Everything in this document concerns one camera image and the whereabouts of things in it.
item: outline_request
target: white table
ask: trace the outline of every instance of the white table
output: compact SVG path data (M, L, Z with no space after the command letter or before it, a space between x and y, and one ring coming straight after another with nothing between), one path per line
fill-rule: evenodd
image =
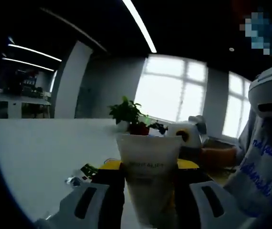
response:
M51 104L40 98L30 98L26 96L0 94L0 102L8 102L8 118L21 118L21 104L39 104L47 105Z
M120 158L112 119L0 119L0 169L33 221L59 209L72 188L65 179L86 163ZM122 229L139 229L127 188Z

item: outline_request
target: white pillar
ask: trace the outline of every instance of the white pillar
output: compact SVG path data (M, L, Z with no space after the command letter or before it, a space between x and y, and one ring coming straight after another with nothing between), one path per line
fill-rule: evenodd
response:
M228 100L228 72L209 68L203 116L208 136L222 139Z
M68 59L60 66L52 90L54 118L74 118L77 98L87 63L93 50L77 41Z

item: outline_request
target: green leaves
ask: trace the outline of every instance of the green leaves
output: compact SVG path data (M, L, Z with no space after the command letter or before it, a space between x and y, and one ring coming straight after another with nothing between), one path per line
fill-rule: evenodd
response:
M140 104L135 104L134 101L128 100L126 96L122 96L122 103L109 106L110 115L113 119L116 119L116 124L121 121L127 121L131 124L137 124L138 118L141 115L140 110L137 106L141 106Z

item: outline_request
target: hand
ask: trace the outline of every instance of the hand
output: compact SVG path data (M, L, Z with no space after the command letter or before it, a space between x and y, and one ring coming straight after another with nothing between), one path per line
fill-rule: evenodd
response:
M181 146L178 157L187 161L192 161L199 164L199 155L202 152L201 148L191 148L188 146Z

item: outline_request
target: yellow object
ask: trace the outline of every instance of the yellow object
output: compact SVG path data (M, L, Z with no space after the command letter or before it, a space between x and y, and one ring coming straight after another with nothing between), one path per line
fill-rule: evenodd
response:
M121 164L120 160L108 161L104 165L102 165L99 169L119 170L120 164ZM199 166L192 161L178 159L178 168L179 169L199 168Z
M179 169L187 169L187 168L199 168L197 164L192 161L186 161L183 159L178 159L178 168Z
M112 169L112 170L119 170L121 161L107 161L104 165L102 165L99 169Z

